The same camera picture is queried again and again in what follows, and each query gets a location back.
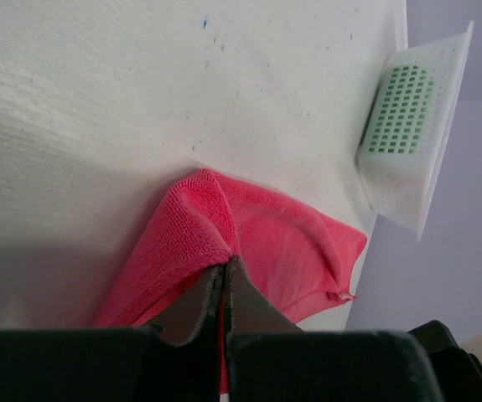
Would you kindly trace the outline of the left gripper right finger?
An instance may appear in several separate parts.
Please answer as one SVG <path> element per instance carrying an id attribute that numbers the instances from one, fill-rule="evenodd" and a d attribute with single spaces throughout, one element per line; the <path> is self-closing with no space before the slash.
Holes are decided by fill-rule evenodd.
<path id="1" fill-rule="evenodd" d="M 305 332 L 225 267 L 224 354 L 232 401 L 441 401 L 428 356 L 404 332 Z"/>

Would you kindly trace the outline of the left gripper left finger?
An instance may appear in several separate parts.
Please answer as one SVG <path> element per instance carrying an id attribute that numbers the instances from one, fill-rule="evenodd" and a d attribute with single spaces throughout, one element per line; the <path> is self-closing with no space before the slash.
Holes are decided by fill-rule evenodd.
<path id="1" fill-rule="evenodd" d="M 223 268 L 136 327 L 0 330 L 0 401 L 217 401 Z"/>

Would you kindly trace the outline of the pink towel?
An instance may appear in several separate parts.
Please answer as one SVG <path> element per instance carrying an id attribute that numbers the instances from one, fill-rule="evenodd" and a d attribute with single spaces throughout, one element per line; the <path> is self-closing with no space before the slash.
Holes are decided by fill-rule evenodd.
<path id="1" fill-rule="evenodd" d="M 282 193 L 202 169 L 173 185 L 115 279 L 98 327 L 155 317 L 213 265 L 233 256 L 290 322 L 352 299 L 367 238 Z"/>

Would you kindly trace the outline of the clear plastic tray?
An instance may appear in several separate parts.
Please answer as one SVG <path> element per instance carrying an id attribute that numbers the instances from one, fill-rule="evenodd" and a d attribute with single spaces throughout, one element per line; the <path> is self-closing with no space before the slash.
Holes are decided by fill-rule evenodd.
<path id="1" fill-rule="evenodd" d="M 421 236 L 453 123 L 474 24 L 386 61 L 357 164 L 375 213 Z"/>

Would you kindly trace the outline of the green towel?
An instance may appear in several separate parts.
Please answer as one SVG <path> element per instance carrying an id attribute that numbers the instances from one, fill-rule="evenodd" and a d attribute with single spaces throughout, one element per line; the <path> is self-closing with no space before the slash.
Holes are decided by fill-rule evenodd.
<path id="1" fill-rule="evenodd" d="M 365 140 L 373 154 L 414 155 L 426 136 L 434 79 L 417 64 L 391 67 L 384 75 Z"/>

